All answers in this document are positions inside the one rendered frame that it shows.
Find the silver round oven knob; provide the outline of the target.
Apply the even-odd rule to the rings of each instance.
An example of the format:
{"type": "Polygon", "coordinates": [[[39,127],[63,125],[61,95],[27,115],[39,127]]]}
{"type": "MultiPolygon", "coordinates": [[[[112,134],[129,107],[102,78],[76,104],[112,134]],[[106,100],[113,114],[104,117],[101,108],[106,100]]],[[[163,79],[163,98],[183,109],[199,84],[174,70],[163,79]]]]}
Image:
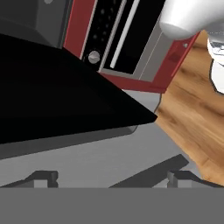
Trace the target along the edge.
{"type": "Polygon", "coordinates": [[[92,51],[87,58],[91,64],[96,64],[101,60],[101,55],[97,51],[92,51]]]}

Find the black glass hob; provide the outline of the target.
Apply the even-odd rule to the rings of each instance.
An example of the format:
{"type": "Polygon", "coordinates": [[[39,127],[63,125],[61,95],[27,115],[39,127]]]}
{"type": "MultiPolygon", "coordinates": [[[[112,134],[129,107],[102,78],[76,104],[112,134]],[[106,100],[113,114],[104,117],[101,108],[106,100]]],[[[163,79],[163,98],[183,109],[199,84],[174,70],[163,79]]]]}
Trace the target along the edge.
{"type": "Polygon", "coordinates": [[[156,119],[68,50],[0,34],[0,160],[129,135],[156,119]]]}

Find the red oven cupboard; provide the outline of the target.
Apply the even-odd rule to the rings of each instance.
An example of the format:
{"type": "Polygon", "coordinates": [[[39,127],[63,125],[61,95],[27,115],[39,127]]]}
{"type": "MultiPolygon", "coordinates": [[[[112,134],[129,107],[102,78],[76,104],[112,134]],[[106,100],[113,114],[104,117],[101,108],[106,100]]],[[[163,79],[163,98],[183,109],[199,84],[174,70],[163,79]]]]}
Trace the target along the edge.
{"type": "MultiPolygon", "coordinates": [[[[80,58],[80,60],[95,1],[73,0],[72,3],[64,47],[80,58]]],[[[162,94],[166,91],[174,75],[179,70],[180,65],[193,46],[196,38],[196,36],[192,36],[184,40],[171,40],[171,47],[152,82],[98,73],[122,89],[162,94]]]]}

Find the black glass oven door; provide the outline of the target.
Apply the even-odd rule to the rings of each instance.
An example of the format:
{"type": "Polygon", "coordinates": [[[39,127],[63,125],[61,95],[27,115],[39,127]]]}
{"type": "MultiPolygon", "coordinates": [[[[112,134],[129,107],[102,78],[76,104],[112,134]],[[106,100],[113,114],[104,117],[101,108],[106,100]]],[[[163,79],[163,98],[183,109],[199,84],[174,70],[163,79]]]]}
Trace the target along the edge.
{"type": "Polygon", "coordinates": [[[109,38],[99,72],[152,82],[172,45],[161,31],[159,19],[165,0],[140,0],[115,68],[110,62],[134,0],[126,0],[109,38]]]}

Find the black built-in oven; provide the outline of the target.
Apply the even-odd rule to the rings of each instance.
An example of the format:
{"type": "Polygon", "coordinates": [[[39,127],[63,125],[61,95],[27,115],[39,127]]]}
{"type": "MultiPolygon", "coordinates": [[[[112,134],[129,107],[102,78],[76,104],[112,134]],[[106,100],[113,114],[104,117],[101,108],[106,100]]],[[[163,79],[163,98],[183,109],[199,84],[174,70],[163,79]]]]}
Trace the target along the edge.
{"type": "Polygon", "coordinates": [[[95,1],[81,60],[97,72],[100,70],[103,56],[109,44],[109,38],[125,3],[126,0],[95,1]],[[88,55],[92,51],[97,51],[101,55],[101,60],[96,64],[91,64],[88,61],[88,55]]]}

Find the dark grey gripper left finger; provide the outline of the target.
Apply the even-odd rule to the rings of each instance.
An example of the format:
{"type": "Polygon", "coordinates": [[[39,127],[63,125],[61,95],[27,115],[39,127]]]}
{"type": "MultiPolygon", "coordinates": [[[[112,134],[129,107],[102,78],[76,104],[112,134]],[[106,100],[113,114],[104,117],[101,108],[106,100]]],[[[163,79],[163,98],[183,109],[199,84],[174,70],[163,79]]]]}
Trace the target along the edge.
{"type": "Polygon", "coordinates": [[[27,178],[2,185],[2,188],[58,188],[58,178],[57,171],[35,171],[27,178]]]}

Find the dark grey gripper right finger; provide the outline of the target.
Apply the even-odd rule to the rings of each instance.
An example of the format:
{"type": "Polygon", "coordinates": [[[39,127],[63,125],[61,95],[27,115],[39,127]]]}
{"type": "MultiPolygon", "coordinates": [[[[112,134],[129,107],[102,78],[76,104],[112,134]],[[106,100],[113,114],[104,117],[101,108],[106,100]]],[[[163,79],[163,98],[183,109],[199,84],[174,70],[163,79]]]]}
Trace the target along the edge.
{"type": "Polygon", "coordinates": [[[198,178],[191,171],[169,171],[167,174],[167,178],[168,188],[223,188],[223,185],[218,185],[198,178]]]}

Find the dark grey appliance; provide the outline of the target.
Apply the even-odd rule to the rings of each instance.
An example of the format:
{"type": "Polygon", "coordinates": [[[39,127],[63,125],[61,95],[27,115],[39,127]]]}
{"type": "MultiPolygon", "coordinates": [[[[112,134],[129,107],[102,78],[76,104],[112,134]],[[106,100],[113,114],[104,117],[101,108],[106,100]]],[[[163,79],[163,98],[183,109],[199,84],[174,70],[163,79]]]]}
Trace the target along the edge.
{"type": "Polygon", "coordinates": [[[0,0],[0,34],[61,48],[73,0],[0,0]]]}

